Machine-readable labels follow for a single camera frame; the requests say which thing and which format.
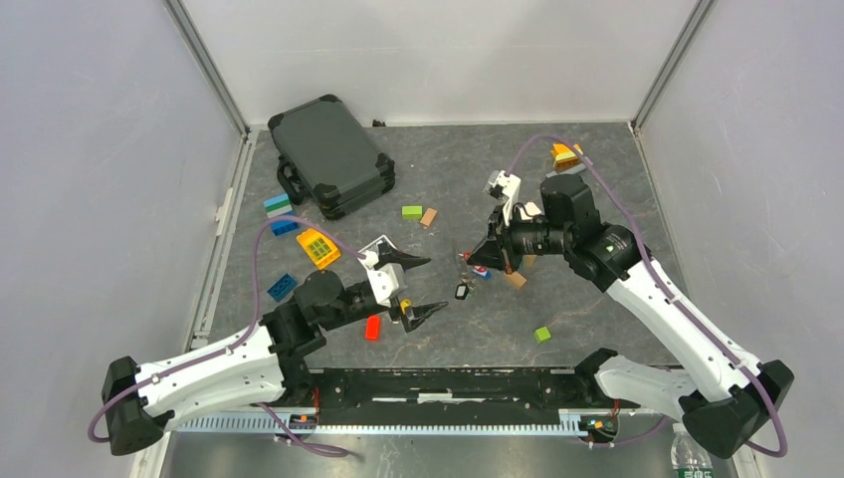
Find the gray floor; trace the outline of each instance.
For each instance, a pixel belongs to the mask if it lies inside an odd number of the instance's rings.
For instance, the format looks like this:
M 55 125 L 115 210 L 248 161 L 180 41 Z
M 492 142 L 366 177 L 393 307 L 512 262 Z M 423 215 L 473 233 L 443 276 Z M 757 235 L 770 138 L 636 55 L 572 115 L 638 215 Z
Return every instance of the gray floor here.
M 623 416 L 621 437 L 643 433 L 653 416 Z M 320 436 L 313 442 L 353 453 L 321 458 L 260 435 L 176 433 L 161 476 L 407 477 L 625 477 L 670 478 L 670 426 L 636 444 L 589 449 L 571 438 L 537 436 Z M 731 462 L 715 459 L 719 478 L 736 477 Z
M 470 250 L 483 237 L 495 200 L 482 192 L 494 169 L 504 168 L 522 143 L 537 132 L 556 132 L 581 144 L 616 193 L 634 213 L 648 246 L 680 283 L 677 265 L 633 137 L 622 123 L 512 124 L 382 127 L 368 130 L 396 161 L 396 186 L 338 221 L 325 221 L 310 201 L 296 208 L 354 247 L 380 234 L 433 261 L 408 273 L 408 298 L 416 304 L 450 302 L 417 331 L 385 322 L 377 343 L 364 340 L 364 322 L 327 334 L 328 345 L 307 358 L 311 367 L 574 365 L 595 349 L 608 347 L 644 363 L 675 359 L 631 314 L 574 276 L 561 257 L 539 258 L 523 271 L 527 283 L 514 290 L 502 274 L 483 282 L 469 300 L 453 300 L 457 271 L 452 240 Z M 538 204 L 538 185 L 550 171 L 550 145 L 535 146 L 517 168 L 521 201 Z M 266 220 L 263 201 L 283 192 L 276 180 L 277 152 L 270 135 L 258 138 L 237 220 L 231 253 L 211 333 L 218 340 L 245 327 L 252 315 L 250 254 L 255 233 Z M 594 179 L 586 182 L 604 220 L 623 223 Z M 424 229 L 402 220 L 400 206 L 420 204 L 439 211 Z M 302 280 L 315 268 L 293 234 L 262 240 L 259 278 L 262 313 L 276 303 L 265 292 L 285 273 Z M 343 256 L 330 267 L 345 284 L 365 279 L 363 269 Z M 552 338 L 538 345 L 532 332 L 548 326 Z

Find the plastic bottle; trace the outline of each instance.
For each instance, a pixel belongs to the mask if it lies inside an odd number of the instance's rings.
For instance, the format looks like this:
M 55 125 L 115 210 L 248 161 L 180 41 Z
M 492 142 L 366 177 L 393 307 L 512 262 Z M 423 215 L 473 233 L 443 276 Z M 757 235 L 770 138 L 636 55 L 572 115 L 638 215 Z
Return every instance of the plastic bottle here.
M 715 478 L 709 453 L 692 438 L 683 423 L 674 424 L 671 464 L 678 478 Z

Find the red block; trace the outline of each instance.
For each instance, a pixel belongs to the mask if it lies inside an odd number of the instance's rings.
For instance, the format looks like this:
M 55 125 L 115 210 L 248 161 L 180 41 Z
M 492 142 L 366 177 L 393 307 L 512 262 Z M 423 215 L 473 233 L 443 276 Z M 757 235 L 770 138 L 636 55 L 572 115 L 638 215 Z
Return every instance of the red block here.
M 378 334 L 381 332 L 381 318 L 378 316 L 369 316 L 366 319 L 366 333 L 363 335 L 368 341 L 377 341 Z

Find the green bottle label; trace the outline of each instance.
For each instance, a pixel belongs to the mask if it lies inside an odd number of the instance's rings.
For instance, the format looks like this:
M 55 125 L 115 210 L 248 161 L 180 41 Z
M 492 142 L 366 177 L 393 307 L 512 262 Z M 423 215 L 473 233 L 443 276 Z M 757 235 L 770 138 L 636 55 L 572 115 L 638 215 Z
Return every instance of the green bottle label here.
M 715 478 L 712 468 L 678 468 L 677 478 Z

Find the yellow toy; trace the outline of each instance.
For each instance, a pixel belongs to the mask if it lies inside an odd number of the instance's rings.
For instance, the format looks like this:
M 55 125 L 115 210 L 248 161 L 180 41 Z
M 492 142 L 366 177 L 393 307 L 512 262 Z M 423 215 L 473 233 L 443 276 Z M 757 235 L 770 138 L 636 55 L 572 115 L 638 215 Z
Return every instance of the yellow toy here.
M 580 154 L 583 154 L 583 149 L 580 149 L 580 144 L 575 144 L 574 148 Z M 551 150 L 551 156 L 554 158 L 554 171 L 561 172 L 576 166 L 580 162 L 580 158 L 565 144 L 554 144 Z
M 317 269 L 322 270 L 328 267 L 328 264 L 340 257 L 340 251 L 337 249 L 337 246 L 330 239 L 313 229 L 308 229 L 296 236 L 296 242 L 305 249 L 308 257 L 314 261 Z

